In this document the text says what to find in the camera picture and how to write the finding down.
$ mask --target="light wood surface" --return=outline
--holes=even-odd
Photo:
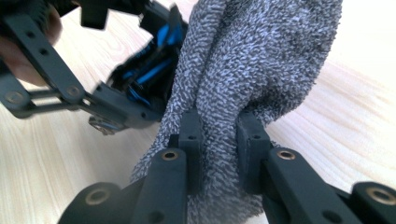
[[[177,1],[184,18],[194,2]],[[391,0],[345,1],[317,85],[267,129],[278,143],[300,151],[325,181],[347,191],[366,180],[396,189],[395,9]],[[63,18],[56,49],[87,91],[149,39],[137,17],[120,13],[110,14],[105,32],[78,23],[78,11]],[[21,120],[0,106],[0,223],[56,223],[90,184],[128,184],[158,125],[102,136],[88,117],[63,111]],[[265,217],[249,221],[255,223],[266,223]]]

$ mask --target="table surface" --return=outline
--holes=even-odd
[[[177,1],[184,18],[194,2]],[[317,85],[301,106],[267,128],[325,181],[346,191],[367,180],[396,189],[395,9],[391,0],[345,1]],[[149,35],[134,16],[111,12],[105,32],[81,28],[78,16],[76,10],[63,18],[56,49],[92,91]],[[88,117],[63,111],[16,119],[0,106],[0,223],[55,223],[85,187],[100,181],[127,186],[158,124],[102,136]],[[248,223],[266,221],[260,216]]]

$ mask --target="robotic arm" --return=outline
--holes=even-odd
[[[28,91],[0,60],[0,101],[17,118],[55,110],[83,109],[89,123],[103,134],[144,128],[161,120],[187,31],[177,7],[170,11],[149,1],[81,0],[81,25],[104,29],[109,9],[142,15],[140,26],[153,35],[149,44],[117,67],[95,92],[84,90],[74,74],[43,35],[49,4],[61,14],[76,6],[69,1],[0,1],[1,34],[22,49],[49,85],[47,91]],[[35,99],[58,98],[60,103],[36,105]]]

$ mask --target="towel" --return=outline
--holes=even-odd
[[[252,111],[265,127],[302,103],[331,49],[341,0],[200,0],[193,8],[158,135],[133,170],[178,133],[196,107],[203,123],[204,187],[188,199],[188,223],[245,223],[259,195],[238,185],[235,120]]]

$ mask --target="bolt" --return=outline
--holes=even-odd
[[[18,105],[23,101],[23,95],[17,91],[9,91],[6,94],[6,100],[14,105]]]
[[[70,86],[67,88],[67,93],[71,96],[78,96],[79,95],[79,89],[76,86]]]

